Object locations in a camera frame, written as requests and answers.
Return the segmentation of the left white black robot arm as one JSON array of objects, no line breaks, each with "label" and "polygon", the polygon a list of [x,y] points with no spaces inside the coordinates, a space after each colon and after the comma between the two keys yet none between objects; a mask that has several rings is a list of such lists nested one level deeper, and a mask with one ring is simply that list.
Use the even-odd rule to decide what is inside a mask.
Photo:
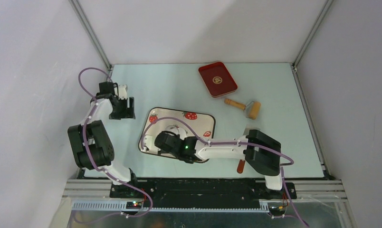
[{"label": "left white black robot arm", "polygon": [[96,170],[114,185],[122,185],[122,193],[129,198],[139,194],[140,185],[130,168],[115,162],[115,150],[105,123],[134,118],[134,98],[127,95],[127,85],[102,82],[99,92],[91,98],[85,118],[67,130],[76,165]]}]

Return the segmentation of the white dough piece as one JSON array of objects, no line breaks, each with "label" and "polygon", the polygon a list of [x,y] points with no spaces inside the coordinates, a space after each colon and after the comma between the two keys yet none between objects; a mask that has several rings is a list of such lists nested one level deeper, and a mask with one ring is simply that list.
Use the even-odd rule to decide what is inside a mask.
[{"label": "white dough piece", "polygon": [[[171,133],[174,133],[175,135],[179,135],[181,139],[184,139],[188,134],[187,130],[176,124],[166,126],[166,128],[163,131],[169,131]],[[147,133],[143,138],[143,146],[146,146],[148,149],[154,147],[154,140],[159,133],[160,132],[150,134]]]}]

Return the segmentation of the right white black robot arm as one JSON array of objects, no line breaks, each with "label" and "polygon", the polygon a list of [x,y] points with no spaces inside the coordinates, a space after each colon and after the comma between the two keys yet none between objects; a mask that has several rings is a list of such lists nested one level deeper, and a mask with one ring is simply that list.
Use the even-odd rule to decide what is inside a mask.
[{"label": "right white black robot arm", "polygon": [[257,129],[230,142],[202,141],[196,136],[181,139],[170,131],[159,133],[154,140],[158,154],[168,153],[186,163],[212,158],[244,160],[257,173],[264,175],[266,193],[273,199],[285,192],[280,171],[281,143]]}]

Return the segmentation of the strawberry print tray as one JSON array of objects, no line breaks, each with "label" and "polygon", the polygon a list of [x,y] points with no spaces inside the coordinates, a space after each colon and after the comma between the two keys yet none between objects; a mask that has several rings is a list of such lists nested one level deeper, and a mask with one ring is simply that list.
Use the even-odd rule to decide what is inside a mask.
[{"label": "strawberry print tray", "polygon": [[174,110],[169,108],[155,107],[150,110],[144,126],[146,133],[141,133],[141,139],[138,145],[140,152],[162,156],[166,158],[175,157],[170,154],[158,155],[159,149],[154,146],[148,149],[143,146],[143,138],[148,133],[162,132],[168,125],[178,125],[188,131],[186,137],[198,135],[203,139],[210,139],[213,137],[215,130],[216,120],[212,115],[187,112],[183,110]]}]

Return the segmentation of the wooden dough roller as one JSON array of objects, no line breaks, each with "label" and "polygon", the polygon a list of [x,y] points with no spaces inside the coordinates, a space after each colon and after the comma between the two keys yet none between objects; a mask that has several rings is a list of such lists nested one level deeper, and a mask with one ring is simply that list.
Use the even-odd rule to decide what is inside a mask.
[{"label": "wooden dough roller", "polygon": [[242,104],[234,100],[225,98],[224,103],[235,108],[238,108],[244,112],[244,115],[248,119],[256,120],[261,109],[261,103],[258,101],[252,101],[247,104]]}]

